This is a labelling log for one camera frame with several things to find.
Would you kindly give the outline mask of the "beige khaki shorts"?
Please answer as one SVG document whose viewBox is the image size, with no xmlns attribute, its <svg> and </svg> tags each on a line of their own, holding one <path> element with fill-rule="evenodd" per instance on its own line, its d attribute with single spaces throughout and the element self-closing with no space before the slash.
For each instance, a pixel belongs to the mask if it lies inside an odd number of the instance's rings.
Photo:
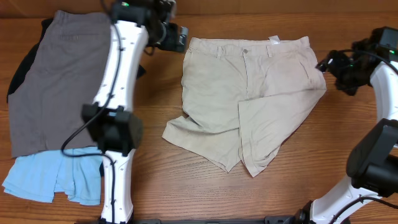
<svg viewBox="0 0 398 224">
<path fill-rule="evenodd" d="M 326 92 L 316 65 L 308 37 L 193 38 L 183 60 L 183 115 L 162 136 L 225 172 L 243 163 L 257 176 Z"/>
</svg>

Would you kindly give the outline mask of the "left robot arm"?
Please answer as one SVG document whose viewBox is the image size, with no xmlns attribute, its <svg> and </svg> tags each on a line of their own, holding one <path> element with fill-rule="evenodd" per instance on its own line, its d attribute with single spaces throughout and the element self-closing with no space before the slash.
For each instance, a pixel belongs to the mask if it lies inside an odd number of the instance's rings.
<svg viewBox="0 0 398 224">
<path fill-rule="evenodd" d="M 171 23 L 175 1 L 116 1 L 110 10 L 111 43 L 100 88 L 81 117 L 103 157 L 104 205 L 98 223 L 132 223 L 132 161 L 142 139 L 133 93 L 145 49 L 182 53 L 188 29 Z"/>
</svg>

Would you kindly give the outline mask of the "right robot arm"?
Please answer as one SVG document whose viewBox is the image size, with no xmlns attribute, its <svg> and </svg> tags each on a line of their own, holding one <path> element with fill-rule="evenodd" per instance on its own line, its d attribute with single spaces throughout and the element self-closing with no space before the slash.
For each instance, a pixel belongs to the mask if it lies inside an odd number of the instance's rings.
<svg viewBox="0 0 398 224">
<path fill-rule="evenodd" d="M 327 194 L 309 201 L 288 218 L 266 217 L 265 223 L 349 223 L 349 216 L 370 202 L 397 193 L 397 29 L 380 27 L 353 42 L 350 49 L 332 50 L 317 69 L 335 78 L 349 96 L 369 85 L 376 96 L 377 124 L 351 151 L 346 175 Z"/>
</svg>

